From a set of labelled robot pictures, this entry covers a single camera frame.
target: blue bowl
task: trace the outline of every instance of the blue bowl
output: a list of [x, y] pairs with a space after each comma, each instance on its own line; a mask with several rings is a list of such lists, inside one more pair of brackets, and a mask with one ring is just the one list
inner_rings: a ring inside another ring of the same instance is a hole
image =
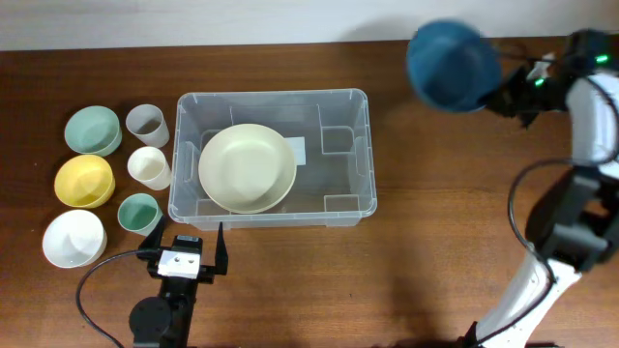
[[477, 30], [451, 20], [419, 28], [408, 45], [406, 68], [424, 102], [451, 112], [484, 107], [481, 98], [501, 83], [496, 51]]

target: clear plastic bin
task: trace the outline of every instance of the clear plastic bin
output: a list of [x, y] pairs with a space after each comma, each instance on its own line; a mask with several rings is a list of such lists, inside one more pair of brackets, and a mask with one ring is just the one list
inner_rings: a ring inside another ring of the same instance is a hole
[[[295, 144], [298, 167], [292, 190], [260, 214], [221, 208], [197, 174], [206, 143], [240, 124], [263, 125], [294, 138], [289, 141]], [[226, 229], [354, 226], [377, 206], [368, 97], [358, 89], [188, 93], [178, 100], [172, 171], [168, 213], [200, 230], [216, 230], [220, 221]]]

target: yellow bowl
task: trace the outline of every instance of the yellow bowl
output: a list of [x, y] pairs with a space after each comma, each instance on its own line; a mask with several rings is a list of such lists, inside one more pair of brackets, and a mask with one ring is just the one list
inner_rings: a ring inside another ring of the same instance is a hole
[[114, 192], [116, 182], [105, 159], [81, 155], [69, 159], [56, 174], [54, 191], [61, 202], [75, 208], [97, 208]]

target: label on container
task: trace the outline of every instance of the label on container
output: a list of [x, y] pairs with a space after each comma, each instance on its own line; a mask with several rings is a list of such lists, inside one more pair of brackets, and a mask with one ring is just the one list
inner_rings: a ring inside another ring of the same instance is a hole
[[306, 165], [306, 138], [304, 136], [297, 136], [285, 139], [294, 152], [294, 159], [297, 161], [297, 165]]
[[178, 235], [178, 236], [176, 236], [176, 238], [181, 240], [181, 241], [190, 241], [190, 242], [197, 242], [198, 241], [198, 239], [196, 237], [191, 237], [191, 236]]

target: light green bowl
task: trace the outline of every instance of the light green bowl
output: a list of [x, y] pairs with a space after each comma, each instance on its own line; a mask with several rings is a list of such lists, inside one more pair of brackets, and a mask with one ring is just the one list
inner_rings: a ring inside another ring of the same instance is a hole
[[105, 157], [118, 148], [122, 139], [118, 116], [103, 106], [77, 111], [65, 127], [67, 145], [79, 154]]

